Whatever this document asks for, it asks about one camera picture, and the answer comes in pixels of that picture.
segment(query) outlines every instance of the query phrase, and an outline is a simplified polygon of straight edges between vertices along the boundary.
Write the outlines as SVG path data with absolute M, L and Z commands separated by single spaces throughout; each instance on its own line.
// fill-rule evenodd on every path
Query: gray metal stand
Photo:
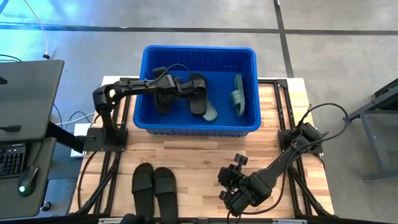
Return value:
M 398 108 L 381 110 L 398 101 L 398 86 L 348 116 L 348 121 L 361 118 L 368 141 L 373 150 L 379 172 L 364 175 L 365 182 L 398 176 L 392 167 L 389 152 L 398 152 Z

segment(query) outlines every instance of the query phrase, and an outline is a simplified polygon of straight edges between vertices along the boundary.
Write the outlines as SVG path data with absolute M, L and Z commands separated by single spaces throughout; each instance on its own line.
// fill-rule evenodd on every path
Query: gray floor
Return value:
M 36 0 L 31 5 L 46 24 L 278 28 L 271 0 Z M 397 1 L 280 0 L 280 5 L 286 29 L 398 29 Z M 0 14 L 0 21 L 35 23 L 23 1 L 16 0 L 10 0 Z M 93 111 L 91 92 L 104 75 L 138 75 L 142 51 L 151 44 L 252 47 L 257 54 L 259 76 L 287 76 L 279 34 L 65 31 L 47 34 L 49 54 L 65 61 L 56 99 L 63 120 L 76 110 Z M 0 30 L 0 43 L 2 54 L 22 60 L 41 60 L 45 47 L 42 33 L 31 30 Z M 287 35 L 287 43 L 294 76 L 305 79 L 313 105 L 331 101 L 351 112 L 397 78 L 398 36 Z M 332 133 L 343 125 L 341 112 L 333 108 L 315 111 L 313 117 L 322 131 Z M 324 149 L 335 213 L 344 218 L 396 223 L 398 179 L 370 184 L 361 180 L 363 174 L 375 171 L 362 124 L 354 121 L 338 140 L 324 143 Z M 52 175 L 54 179 L 57 175 L 69 178 L 72 185 L 76 177 L 75 173 Z M 63 203 L 69 196 L 54 200 Z

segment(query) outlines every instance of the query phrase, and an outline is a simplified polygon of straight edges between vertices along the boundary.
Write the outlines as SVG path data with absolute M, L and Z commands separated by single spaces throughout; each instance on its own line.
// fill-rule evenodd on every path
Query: black desk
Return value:
M 27 166 L 31 166 L 43 139 L 43 148 L 35 163 L 40 170 L 32 195 L 18 194 L 18 178 L 0 180 L 0 219 L 32 217 L 39 213 L 56 142 L 83 151 L 83 141 L 49 121 L 63 64 L 62 60 L 0 63 L 0 77 L 7 81 L 0 85 L 0 126 L 21 126 L 19 132 L 0 131 L 0 144 L 33 142 L 32 148 L 27 147 L 30 151 Z
M 18 178 L 0 180 L 0 219 L 33 217 L 39 214 L 47 189 L 47 177 L 56 142 L 55 138 L 45 138 L 43 141 L 32 143 L 32 147 L 27 147 L 29 166 L 43 144 L 35 163 L 39 168 L 36 189 L 30 196 L 21 197 L 18 194 Z

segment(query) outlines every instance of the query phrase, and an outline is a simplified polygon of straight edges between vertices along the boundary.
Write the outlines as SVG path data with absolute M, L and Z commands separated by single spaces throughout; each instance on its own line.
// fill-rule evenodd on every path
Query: desk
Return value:
M 120 77 L 104 77 L 103 84 L 118 81 Z M 298 121 L 308 108 L 307 92 L 304 80 L 301 78 L 287 79 L 295 120 Z M 261 127 L 244 138 L 219 138 L 198 136 L 155 136 L 144 129 L 135 127 L 132 122 L 135 96 L 131 98 L 127 128 L 129 137 L 126 150 L 122 153 L 118 180 L 114 193 L 112 217 L 122 217 L 126 213 L 135 213 L 134 199 L 131 193 L 131 180 L 134 169 L 143 162 L 150 162 L 155 168 L 164 166 L 170 168 L 176 178 L 178 187 L 179 217 L 221 217 L 225 218 L 227 210 L 218 198 L 223 190 L 217 183 L 217 175 L 221 166 L 233 162 L 236 153 L 248 156 L 248 165 L 243 169 L 246 175 L 267 167 L 279 154 L 277 131 L 279 119 L 272 85 L 259 84 L 261 105 Z M 284 114 L 286 105 L 284 94 L 280 90 Z M 123 109 L 119 111 L 121 120 Z M 312 123 L 312 117 L 306 121 Z M 94 126 L 101 127 L 100 118 Z M 81 199 L 84 203 L 98 185 L 104 153 L 97 153 L 87 167 L 81 188 Z M 82 168 L 88 156 L 85 156 Z M 325 171 L 321 162 L 311 154 L 303 155 L 303 164 L 307 185 L 326 211 L 333 213 Z M 272 196 L 256 208 L 248 207 L 247 211 L 262 210 L 275 203 L 282 184 L 282 178 L 272 192 Z M 108 188 L 105 188 L 101 212 L 106 204 Z M 281 203 L 272 211 L 249 216 L 251 218 L 290 218 L 294 216 L 289 184 Z M 304 211 L 302 193 L 298 190 L 300 208 Z M 73 197 L 71 212 L 78 210 L 77 193 Z M 159 217 L 159 208 L 155 200 L 155 216 Z
M 37 160 L 35 166 L 39 168 L 36 179 L 36 189 L 28 197 L 21 197 L 18 193 L 19 178 L 10 178 L 1 180 L 0 184 L 0 220 L 9 218 L 33 217 L 39 214 L 39 209 L 43 204 L 43 198 L 47 190 L 47 177 L 54 153 L 54 147 L 57 140 L 55 138 L 44 138 L 30 143 L 27 147 L 26 164 L 33 164 L 36 154 Z

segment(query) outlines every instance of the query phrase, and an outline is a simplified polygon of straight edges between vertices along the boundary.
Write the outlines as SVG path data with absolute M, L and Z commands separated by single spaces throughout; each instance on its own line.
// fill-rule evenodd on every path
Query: white cable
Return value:
M 85 118 L 87 118 L 88 116 L 91 116 L 91 115 L 94 115 L 94 112 L 91 113 L 91 114 L 88 114 L 88 115 L 86 115 L 86 116 L 82 116 L 81 118 L 74 119 L 73 121 L 64 122 L 64 123 L 62 123 L 62 124 L 70 124 L 70 123 L 79 121 L 79 120 L 81 120 L 81 119 L 85 119 Z
M 44 37 L 45 37 L 45 53 L 44 53 L 44 54 L 45 54 L 45 55 L 48 55 L 48 54 L 49 54 L 49 42 L 48 42 L 48 40 L 47 40 L 47 34 L 45 33 L 43 24 L 42 24 L 42 22 L 40 21 L 40 19 L 37 17 L 35 11 L 33 11 L 33 9 L 32 9 L 32 7 L 30 6 L 30 4 L 29 4 L 26 0 L 24 0 L 24 1 L 25 1 L 25 3 L 27 4 L 27 6 L 29 7 L 29 9 L 32 11 L 33 15 L 34 15 L 34 16 L 36 17 L 36 19 L 37 19 L 37 22 L 40 24 L 40 26 L 41 26 L 41 28 L 42 28 L 42 31 L 43 31 L 43 34 L 44 34 Z

